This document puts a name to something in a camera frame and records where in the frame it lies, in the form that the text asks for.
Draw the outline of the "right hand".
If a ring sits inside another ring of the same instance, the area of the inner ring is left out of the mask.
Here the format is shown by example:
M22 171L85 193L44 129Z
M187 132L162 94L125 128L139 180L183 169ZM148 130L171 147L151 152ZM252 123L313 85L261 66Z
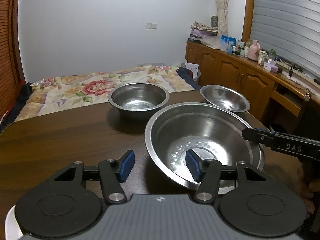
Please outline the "right hand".
M319 179L307 180L306 178L306 165L302 164L297 170L297 177L299 179L299 185L297 186L297 194L303 200L306 205L307 217L309 218L315 211L315 205L313 198L315 193L319 192Z

